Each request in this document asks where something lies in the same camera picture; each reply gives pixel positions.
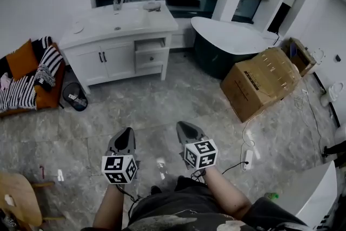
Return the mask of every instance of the pink cloth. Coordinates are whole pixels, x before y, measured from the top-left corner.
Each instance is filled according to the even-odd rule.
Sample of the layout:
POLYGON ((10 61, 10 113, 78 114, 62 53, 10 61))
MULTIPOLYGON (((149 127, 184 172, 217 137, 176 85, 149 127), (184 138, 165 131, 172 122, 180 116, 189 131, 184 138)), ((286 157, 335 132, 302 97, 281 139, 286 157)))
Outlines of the pink cloth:
POLYGON ((4 73, 4 75, 0 78, 0 84, 1 84, 1 90, 8 89, 11 84, 11 78, 9 78, 9 75, 7 72, 4 73))

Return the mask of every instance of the bathtub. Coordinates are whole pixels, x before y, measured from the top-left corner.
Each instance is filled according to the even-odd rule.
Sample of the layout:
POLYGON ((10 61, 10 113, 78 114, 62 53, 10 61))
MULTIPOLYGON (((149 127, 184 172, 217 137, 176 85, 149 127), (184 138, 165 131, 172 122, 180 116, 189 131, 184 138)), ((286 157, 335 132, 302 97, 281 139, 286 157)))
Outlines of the bathtub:
POLYGON ((204 17, 191 19, 199 66, 209 75, 224 79, 232 66, 268 48, 260 33, 243 23, 221 22, 204 17))

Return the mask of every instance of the wooden stool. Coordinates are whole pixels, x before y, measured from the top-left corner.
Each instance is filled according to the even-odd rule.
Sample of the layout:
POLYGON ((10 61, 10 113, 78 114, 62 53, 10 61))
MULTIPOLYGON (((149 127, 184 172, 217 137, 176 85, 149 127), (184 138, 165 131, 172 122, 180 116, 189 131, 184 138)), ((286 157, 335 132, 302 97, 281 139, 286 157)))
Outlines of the wooden stool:
POLYGON ((30 184, 21 174, 0 172, 0 208, 5 213, 13 213, 21 222, 40 226, 44 220, 64 220, 64 216, 42 217, 34 189, 53 186, 54 182, 30 184), (8 205, 5 195, 13 198, 15 205, 8 205))

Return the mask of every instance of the forearm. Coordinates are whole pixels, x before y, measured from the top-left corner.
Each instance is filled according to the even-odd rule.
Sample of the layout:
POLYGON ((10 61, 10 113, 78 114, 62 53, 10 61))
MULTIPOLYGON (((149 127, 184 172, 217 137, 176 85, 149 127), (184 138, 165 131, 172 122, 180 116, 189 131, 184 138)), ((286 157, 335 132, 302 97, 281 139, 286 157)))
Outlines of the forearm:
POLYGON ((203 178, 221 208, 228 215, 241 220, 251 207, 249 199, 215 167, 206 168, 203 178))
POLYGON ((109 230, 121 230, 123 206, 124 194, 115 185, 108 185, 92 226, 109 230))

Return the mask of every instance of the sofa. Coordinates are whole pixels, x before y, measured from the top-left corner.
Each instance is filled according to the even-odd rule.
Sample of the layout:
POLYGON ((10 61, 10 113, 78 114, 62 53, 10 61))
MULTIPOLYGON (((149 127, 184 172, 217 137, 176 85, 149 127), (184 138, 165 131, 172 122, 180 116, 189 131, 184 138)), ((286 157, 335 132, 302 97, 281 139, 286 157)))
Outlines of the sofa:
POLYGON ((0 117, 59 105, 65 62, 50 37, 28 40, 15 52, 1 58, 0 77, 5 73, 10 85, 5 87, 0 83, 0 117), (51 70, 51 86, 39 75, 44 69, 51 70))

